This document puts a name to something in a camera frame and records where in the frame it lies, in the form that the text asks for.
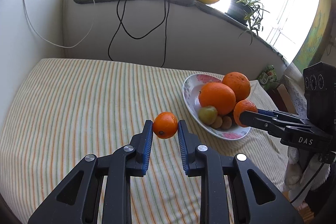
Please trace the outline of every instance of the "white plate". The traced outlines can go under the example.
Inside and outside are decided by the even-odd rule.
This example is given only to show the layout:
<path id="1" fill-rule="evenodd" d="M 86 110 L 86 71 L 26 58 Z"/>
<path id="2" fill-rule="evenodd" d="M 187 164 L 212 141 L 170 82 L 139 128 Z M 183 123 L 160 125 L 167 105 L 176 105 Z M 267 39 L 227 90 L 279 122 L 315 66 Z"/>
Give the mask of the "white plate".
<path id="1" fill-rule="evenodd" d="M 205 125 L 198 119 L 198 110 L 201 105 L 198 101 L 198 95 L 202 86 L 209 82 L 221 82 L 220 79 L 213 77 L 211 75 L 195 74 L 190 75 L 183 83 L 183 100 L 194 119 L 199 123 L 210 134 L 227 141 L 236 141 L 244 138 L 251 127 L 240 127 L 239 125 L 233 125 L 227 130 L 224 129 L 213 129 L 210 126 Z"/>

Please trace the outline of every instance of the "green package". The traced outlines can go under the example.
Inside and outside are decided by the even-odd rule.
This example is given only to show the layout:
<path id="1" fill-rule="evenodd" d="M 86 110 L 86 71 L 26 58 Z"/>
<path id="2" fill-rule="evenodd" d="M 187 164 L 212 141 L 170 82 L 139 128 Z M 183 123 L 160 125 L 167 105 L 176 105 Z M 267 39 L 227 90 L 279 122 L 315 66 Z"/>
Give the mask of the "green package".
<path id="1" fill-rule="evenodd" d="M 258 81 L 264 90 L 275 89 L 278 83 L 278 77 L 272 65 L 267 66 L 259 75 Z"/>

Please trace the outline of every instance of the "mattress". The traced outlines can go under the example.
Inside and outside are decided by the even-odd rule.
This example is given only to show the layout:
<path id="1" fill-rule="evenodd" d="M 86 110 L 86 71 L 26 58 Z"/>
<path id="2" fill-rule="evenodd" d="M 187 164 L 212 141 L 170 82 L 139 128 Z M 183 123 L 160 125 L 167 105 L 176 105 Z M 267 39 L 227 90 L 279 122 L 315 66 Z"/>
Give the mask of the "mattress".
<path id="1" fill-rule="evenodd" d="M 203 130 L 182 98 L 182 84 L 194 73 L 100 60 L 41 60 L 19 88 L 0 135 L 0 193 L 13 213 L 27 223 L 85 155 L 113 153 L 163 111 L 186 120 L 189 131 L 223 155 L 245 153 L 281 190 L 287 147 L 254 128 L 231 142 Z M 276 109 L 257 81 L 251 81 L 249 99 L 258 108 Z M 147 175 L 131 178 L 133 223 L 198 223 L 200 183 L 184 174 L 177 134 L 167 140 L 154 136 Z"/>

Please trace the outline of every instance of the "orange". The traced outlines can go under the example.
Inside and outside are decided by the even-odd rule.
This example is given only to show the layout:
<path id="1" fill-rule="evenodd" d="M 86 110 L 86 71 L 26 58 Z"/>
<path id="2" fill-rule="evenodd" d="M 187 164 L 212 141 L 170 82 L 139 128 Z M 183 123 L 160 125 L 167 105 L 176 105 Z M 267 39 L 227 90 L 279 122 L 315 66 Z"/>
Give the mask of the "orange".
<path id="1" fill-rule="evenodd" d="M 205 84 L 198 95 L 201 107 L 214 106 L 218 115 L 230 113 L 236 104 L 235 93 L 227 85 L 211 82 Z"/>
<path id="2" fill-rule="evenodd" d="M 171 112 L 160 113 L 153 122 L 153 131 L 160 139 L 168 139 L 175 135 L 178 121 Z"/>
<path id="3" fill-rule="evenodd" d="M 251 92 L 248 78 L 239 72 L 231 72 L 224 76 L 222 83 L 229 86 L 236 96 L 236 101 L 245 100 Z"/>
<path id="4" fill-rule="evenodd" d="M 236 104 L 235 109 L 233 110 L 233 118 L 235 119 L 236 124 L 241 127 L 247 127 L 239 120 L 240 114 L 244 111 L 258 112 L 258 109 L 255 104 L 249 100 L 242 100 Z"/>

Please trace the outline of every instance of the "pink flower design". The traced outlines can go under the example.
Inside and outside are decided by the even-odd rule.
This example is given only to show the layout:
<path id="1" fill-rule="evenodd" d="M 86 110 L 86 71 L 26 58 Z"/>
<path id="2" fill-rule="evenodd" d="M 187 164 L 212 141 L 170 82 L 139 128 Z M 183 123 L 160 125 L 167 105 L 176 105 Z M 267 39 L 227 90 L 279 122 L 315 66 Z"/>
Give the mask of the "pink flower design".
<path id="1" fill-rule="evenodd" d="M 203 84 L 209 83 L 209 82 L 217 82 L 221 83 L 221 80 L 211 76 L 211 75 L 197 75 L 197 80 L 202 82 Z"/>
<path id="2" fill-rule="evenodd" d="M 239 135 L 237 133 L 233 133 L 233 132 L 225 132 L 225 133 L 222 133 L 222 136 L 224 138 L 227 138 L 227 139 L 238 139 L 238 138 L 241 138 L 242 135 Z"/>
<path id="3" fill-rule="evenodd" d="M 183 93 L 184 93 L 184 97 L 186 97 L 187 99 L 190 99 L 190 83 L 189 83 L 189 81 L 185 82 Z"/>

